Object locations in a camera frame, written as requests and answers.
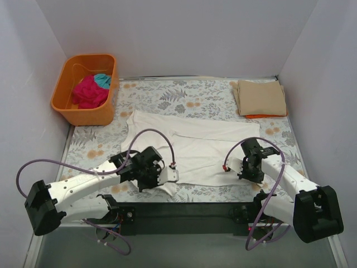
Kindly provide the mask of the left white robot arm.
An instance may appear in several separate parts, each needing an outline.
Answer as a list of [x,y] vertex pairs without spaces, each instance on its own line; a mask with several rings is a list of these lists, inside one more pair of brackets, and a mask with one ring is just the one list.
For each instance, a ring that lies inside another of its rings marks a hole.
[[25,208],[34,234],[46,235],[60,224],[81,219],[103,219],[113,223],[119,208],[111,197],[101,197],[85,205],[81,198],[125,181],[137,182],[139,190],[152,189],[176,182],[178,173],[173,165],[166,166],[160,153],[152,146],[142,152],[125,151],[71,179],[46,184],[35,182],[25,201]]

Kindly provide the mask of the white t shirt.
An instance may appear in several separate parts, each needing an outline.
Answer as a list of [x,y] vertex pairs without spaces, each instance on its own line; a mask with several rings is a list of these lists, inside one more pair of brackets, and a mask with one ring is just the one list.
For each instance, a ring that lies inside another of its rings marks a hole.
[[127,137],[121,143],[129,148],[134,136],[146,130],[134,142],[132,150],[154,147],[165,162],[175,161],[179,174],[177,183],[166,183],[143,193],[165,193],[174,196],[179,186],[241,186],[245,192],[257,192],[261,186],[238,179],[234,172],[224,172],[222,165],[228,151],[239,141],[260,135],[257,123],[228,122],[197,118],[164,116],[133,110],[122,120]]

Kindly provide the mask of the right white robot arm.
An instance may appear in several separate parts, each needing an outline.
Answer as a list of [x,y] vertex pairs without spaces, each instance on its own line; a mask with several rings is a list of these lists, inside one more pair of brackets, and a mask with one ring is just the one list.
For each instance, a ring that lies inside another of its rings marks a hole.
[[329,185],[319,186],[308,180],[285,161],[285,155],[275,145],[262,147],[258,138],[247,138],[239,143],[244,158],[241,178],[254,179],[269,176],[276,189],[282,187],[291,202],[261,191],[250,208],[254,224],[273,217],[287,223],[305,243],[311,243],[343,232],[339,201],[336,191]]

